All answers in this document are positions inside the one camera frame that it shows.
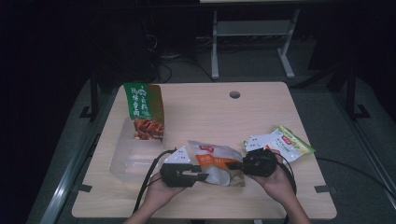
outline hand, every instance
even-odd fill
[[[184,189],[186,188],[169,188],[161,179],[160,173],[157,173],[151,177],[148,183],[148,191],[144,203],[155,203],[160,209]]]
[[[140,208],[125,222],[134,224],[146,223],[149,218],[160,208],[168,204],[173,197],[185,188],[169,188],[161,179],[159,173],[153,175],[148,183],[145,201]]]
[[[278,150],[271,149],[271,151],[280,155]],[[279,155],[276,155],[276,159],[279,163],[282,163],[282,158]],[[290,217],[291,223],[311,223],[282,168],[277,166],[274,173],[268,177],[256,175],[248,175],[248,177],[254,179],[271,198],[282,204]]]
[[[271,149],[276,154],[276,159],[279,163],[282,163],[282,158],[278,155],[278,150]],[[285,172],[279,167],[273,174],[268,177],[248,175],[248,177],[254,179],[259,183],[267,194],[279,203],[285,202],[288,198],[294,196],[294,191],[291,187],[290,181],[286,176]]]

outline plastic packaging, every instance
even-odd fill
[[[216,146],[189,141],[202,171],[209,174],[206,182],[220,186],[245,186],[245,176],[240,170],[229,170],[226,162],[242,162],[242,154],[227,146]]]
[[[277,125],[270,134],[251,135],[245,142],[245,147],[247,151],[262,147],[277,149],[288,162],[295,161],[304,154],[315,152],[311,146],[282,125]]]
[[[141,185],[152,162],[162,152],[163,143],[159,139],[135,139],[134,122],[125,118],[109,171],[123,182]]]
[[[163,98],[161,88],[146,83],[124,83],[135,139],[163,140]]]

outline transparent plastic bag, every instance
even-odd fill
[[[206,182],[220,186],[245,186],[245,176],[240,170],[230,170],[226,162],[243,162],[242,154],[227,146],[189,141],[202,171],[209,174]]]

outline food package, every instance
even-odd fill
[[[245,147],[247,151],[259,148],[277,149],[288,162],[295,161],[304,154],[315,152],[311,146],[282,125],[277,125],[269,134],[251,135],[245,142]]]
[[[163,140],[163,98],[161,87],[146,83],[124,83],[130,118],[134,121],[134,138]]]
[[[209,174],[206,182],[220,186],[245,186],[245,176],[240,170],[230,170],[226,162],[243,162],[242,154],[227,146],[216,146],[189,141],[202,171]]]

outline tabletop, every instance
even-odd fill
[[[304,126],[286,84],[282,82],[161,84],[164,109],[163,148],[189,147],[189,140],[225,145],[246,154],[243,142],[282,124],[309,144]],[[230,97],[237,91],[240,97]],[[109,172],[122,127],[129,119],[125,90],[119,89],[83,185],[73,206],[75,217],[128,217],[149,166],[136,170],[135,182],[126,183]],[[336,210],[314,154],[291,163],[297,197],[310,218],[330,219]],[[158,218],[283,218],[283,207],[253,180],[245,187],[222,187],[197,182],[157,211]]]

